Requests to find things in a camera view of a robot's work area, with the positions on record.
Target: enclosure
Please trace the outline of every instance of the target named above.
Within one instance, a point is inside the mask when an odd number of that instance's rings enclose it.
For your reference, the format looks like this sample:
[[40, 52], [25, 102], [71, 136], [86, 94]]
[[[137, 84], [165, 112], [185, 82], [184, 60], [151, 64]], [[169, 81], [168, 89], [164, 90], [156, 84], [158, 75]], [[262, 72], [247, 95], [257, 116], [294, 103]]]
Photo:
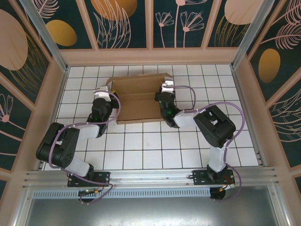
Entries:
[[[300, 15], [300, 0], [2, 0], [1, 225], [300, 225]], [[77, 143], [114, 184], [82, 206], [66, 174], [35, 156], [49, 125], [86, 122], [111, 77], [157, 73], [192, 87], [197, 109], [242, 108], [227, 153], [241, 193], [213, 202], [187, 177], [209, 162], [199, 128], [113, 121]], [[179, 109], [192, 103], [176, 89]], [[238, 130], [239, 111], [220, 109]]]

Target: metal plate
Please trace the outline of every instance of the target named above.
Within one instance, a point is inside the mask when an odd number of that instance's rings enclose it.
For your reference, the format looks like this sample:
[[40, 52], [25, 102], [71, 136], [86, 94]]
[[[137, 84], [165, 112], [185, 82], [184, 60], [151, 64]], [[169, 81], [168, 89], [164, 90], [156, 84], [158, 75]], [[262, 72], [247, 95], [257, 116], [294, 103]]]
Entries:
[[[99, 180], [101, 183], [110, 182], [110, 172], [94, 172], [94, 181]], [[98, 185], [87, 183], [75, 176], [69, 176], [68, 187], [98, 187]]]
[[233, 171], [231, 169], [227, 169], [224, 172], [224, 177], [216, 180], [216, 183], [210, 180], [207, 176], [207, 170], [194, 170], [192, 172], [193, 175], [193, 183], [194, 185], [224, 185], [228, 184], [229, 182], [224, 178], [227, 177], [232, 183], [235, 184], [235, 179], [233, 175]]

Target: white tile floor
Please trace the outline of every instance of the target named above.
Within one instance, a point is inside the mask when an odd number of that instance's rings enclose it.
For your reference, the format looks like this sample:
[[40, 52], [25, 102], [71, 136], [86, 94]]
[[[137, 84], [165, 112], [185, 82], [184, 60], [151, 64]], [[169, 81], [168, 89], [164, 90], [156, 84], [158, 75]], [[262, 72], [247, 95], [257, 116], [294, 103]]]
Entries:
[[[240, 105], [229, 65], [137, 65], [72, 67], [67, 79], [57, 122], [86, 121], [94, 100], [93, 90], [111, 76], [169, 73], [176, 85], [190, 85], [197, 94], [196, 108], [217, 101]], [[188, 89], [176, 90], [176, 105], [190, 108]], [[241, 116], [232, 106], [219, 106], [239, 128]], [[227, 162], [232, 166], [258, 166], [248, 127], [232, 142]], [[210, 146], [196, 127], [173, 129], [165, 122], [117, 125], [110, 123], [97, 139], [78, 142], [76, 155], [96, 170], [178, 169], [206, 167]]]

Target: flower illustration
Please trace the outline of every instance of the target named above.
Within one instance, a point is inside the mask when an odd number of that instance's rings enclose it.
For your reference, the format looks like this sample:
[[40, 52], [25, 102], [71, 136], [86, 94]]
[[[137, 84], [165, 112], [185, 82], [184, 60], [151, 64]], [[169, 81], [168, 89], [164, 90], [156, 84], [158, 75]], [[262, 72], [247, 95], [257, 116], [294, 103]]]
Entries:
[[175, 14], [175, 26], [174, 26], [174, 47], [177, 48], [177, 25], [178, 25], [178, 15], [180, 6], [185, 5], [197, 5], [207, 2], [207, 0], [175, 0], [177, 7], [177, 12]]
[[[25, 130], [24, 128], [14, 124], [13, 122], [11, 122], [9, 120], [9, 116], [10, 116], [10, 113], [11, 113], [11, 110], [12, 110], [12, 107], [13, 107], [13, 102], [14, 102], [14, 99], [10, 95], [8, 95], [7, 98], [5, 99], [5, 96], [2, 93], [0, 94], [0, 122], [3, 122], [3, 123], [8, 122], [8, 123], [12, 124], [13, 126], [19, 128], [19, 129]], [[15, 137], [11, 134], [8, 134], [8, 133], [6, 133], [2, 130], [0, 130], [0, 134], [3, 134], [7, 137], [10, 137], [10, 138], [12, 138], [14, 140], [17, 140], [17, 141], [20, 141], [20, 142], [22, 141], [22, 139], [20, 139], [18, 137]]]
[[162, 13], [162, 15], [161, 15], [161, 13], [156, 13], [156, 19], [157, 19], [157, 22], [158, 22], [158, 24], [160, 26], [160, 30], [161, 30], [161, 39], [162, 39], [163, 48], [165, 48], [162, 27], [173, 25], [174, 20], [172, 20], [172, 16], [170, 15], [170, 12]]
[[181, 23], [184, 31], [183, 47], [185, 47], [186, 32], [203, 29], [204, 23], [202, 23], [202, 21], [202, 13], [190, 13], [189, 17], [187, 17], [187, 12], [181, 13]]
[[5, 100], [4, 95], [0, 94], [0, 121], [1, 122], [8, 122], [9, 121], [9, 115], [11, 112], [11, 109], [13, 107], [14, 99], [8, 95], [7, 100]]

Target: cardboard box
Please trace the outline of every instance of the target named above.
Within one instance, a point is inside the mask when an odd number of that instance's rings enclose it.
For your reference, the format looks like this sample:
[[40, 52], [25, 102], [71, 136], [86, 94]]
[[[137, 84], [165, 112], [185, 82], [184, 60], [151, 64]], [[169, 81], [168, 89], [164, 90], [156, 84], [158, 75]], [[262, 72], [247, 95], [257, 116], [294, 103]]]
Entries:
[[155, 93], [159, 92], [168, 73], [111, 77], [111, 90], [116, 91], [120, 102], [121, 112], [117, 124], [162, 121], [159, 103], [155, 101]]

